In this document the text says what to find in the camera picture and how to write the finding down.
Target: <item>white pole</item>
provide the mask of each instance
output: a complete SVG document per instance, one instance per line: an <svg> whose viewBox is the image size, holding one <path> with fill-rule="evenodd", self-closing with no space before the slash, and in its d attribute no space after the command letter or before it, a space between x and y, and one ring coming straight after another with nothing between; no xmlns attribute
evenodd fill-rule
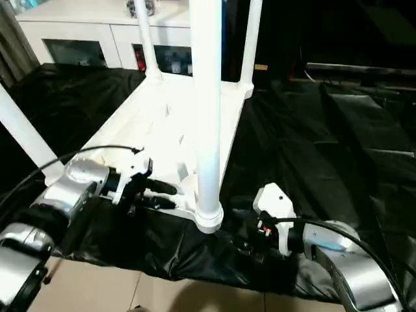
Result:
<svg viewBox="0 0 416 312"><path fill-rule="evenodd" d="M151 41L148 11L144 0L135 0L135 8L140 33L143 40L143 53L146 61L146 76L157 79L162 78L161 71L157 65L155 47Z"/></svg>
<svg viewBox="0 0 416 312"><path fill-rule="evenodd" d="M196 223L212 233L223 216L219 201L222 0L190 0L189 5L199 189Z"/></svg>
<svg viewBox="0 0 416 312"><path fill-rule="evenodd" d="M242 57L240 84L250 85L253 88L253 71L255 62L255 51L259 37L261 7L263 0L251 0L248 13L246 43Z"/></svg>
<svg viewBox="0 0 416 312"><path fill-rule="evenodd" d="M38 131L28 121L13 99L0 84L0 122L24 149L32 161L40 167L48 161L57 158L52 149L46 144ZM46 176L46 183L60 177L64 165L56 162L42 170Z"/></svg>

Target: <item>glass cabinet door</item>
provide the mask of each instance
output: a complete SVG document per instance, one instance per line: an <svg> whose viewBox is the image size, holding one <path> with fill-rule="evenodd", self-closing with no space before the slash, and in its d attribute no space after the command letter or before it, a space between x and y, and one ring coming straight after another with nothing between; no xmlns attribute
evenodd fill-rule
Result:
<svg viewBox="0 0 416 312"><path fill-rule="evenodd" d="M143 47L141 44L133 44L138 70L146 71ZM155 54L159 69L164 73L176 73L179 75L192 75L192 57L190 47L171 47L167 45L155 45Z"/></svg>
<svg viewBox="0 0 416 312"><path fill-rule="evenodd" d="M44 43L57 64L107 67L97 41L44 39Z"/></svg>

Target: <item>white cabinet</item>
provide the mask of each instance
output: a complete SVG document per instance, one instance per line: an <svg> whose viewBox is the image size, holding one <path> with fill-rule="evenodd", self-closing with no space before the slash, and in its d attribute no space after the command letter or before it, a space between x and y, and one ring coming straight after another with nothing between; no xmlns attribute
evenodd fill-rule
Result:
<svg viewBox="0 0 416 312"><path fill-rule="evenodd" d="M123 68L141 69L142 57L140 31L137 26L111 25L118 54ZM155 45L155 52L159 67L164 72L188 73L190 66L190 28L182 27L150 27L151 38Z"/></svg>
<svg viewBox="0 0 416 312"><path fill-rule="evenodd" d="M137 19L125 0L49 0L16 19L41 64L144 69ZM188 1L157 1L149 24L161 70L192 73Z"/></svg>
<svg viewBox="0 0 416 312"><path fill-rule="evenodd" d="M84 65L121 66L110 25L21 21L20 26L41 64L78 59Z"/></svg>

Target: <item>black cable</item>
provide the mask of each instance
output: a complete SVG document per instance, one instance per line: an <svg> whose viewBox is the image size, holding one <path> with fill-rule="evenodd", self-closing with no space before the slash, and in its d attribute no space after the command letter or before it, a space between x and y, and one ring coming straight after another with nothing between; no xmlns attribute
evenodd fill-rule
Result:
<svg viewBox="0 0 416 312"><path fill-rule="evenodd" d="M137 149L137 148L132 148L131 146L124 146L124 145L117 145L117 144L109 144L109 145L100 145L100 146L90 146L89 148L83 148L83 149L78 149L77 151L72 151L70 153L64 154L60 157L57 157L47 163L45 163L44 165L42 165L41 167L33 170L27 177L25 177L24 179L22 179L14 188L12 188L12 190L10 192L8 192L8 194L0 201L0 211L2 206L4 206L4 204L7 202L7 200L12 197L22 186L24 186L24 184L26 182L28 182L30 179L32 179L36 174L40 173L43 169L59 162L59 161L64 161L66 159L70 159L72 157L74 157L75 155L79 154L79 153L84 153L86 151L92 151L92 150L98 150L101 148L120 148L120 149L125 149L125 150L130 150L132 151L134 154L137 154L138 152L141 151L141 149Z"/></svg>
<svg viewBox="0 0 416 312"><path fill-rule="evenodd" d="M333 226L333 225L331 225L329 223L326 223L326 222L323 222L323 221L308 220L308 219L304 219L304 218L272 218L272 217L270 217L270 218L263 218L263 219L273 221L274 225L276 225L278 223L281 223L281 222L294 222L294 223L298 222L298 223L303 223L303 224L312 224L314 226L319 226L321 228L333 231L333 232L335 232L337 234L340 234L343 237L349 239L354 244L357 244L362 250L367 252L376 261L378 266L383 270L384 274L387 276L387 279L390 281L391 285L393 286L393 288L394 288L394 290L395 290L395 292L398 296L398 299L399 299L400 303L402 304L402 307L403 307L404 311L411 311L407 301L405 301L405 299L404 299L404 296L402 294L402 291L400 290L400 287L398 285L397 280L393 277L392 273L387 268L387 266L384 264L384 262L364 242L361 242L359 239L356 239L354 236L352 236L351 234L339 229L338 227Z"/></svg>

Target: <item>curtain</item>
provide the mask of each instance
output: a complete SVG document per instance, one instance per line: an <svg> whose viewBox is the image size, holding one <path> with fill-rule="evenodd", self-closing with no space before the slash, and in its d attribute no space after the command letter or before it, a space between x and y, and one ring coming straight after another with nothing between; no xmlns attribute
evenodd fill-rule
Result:
<svg viewBox="0 0 416 312"><path fill-rule="evenodd" d="M0 78L13 85L33 71L39 62L34 55L8 1L0 0Z"/></svg>

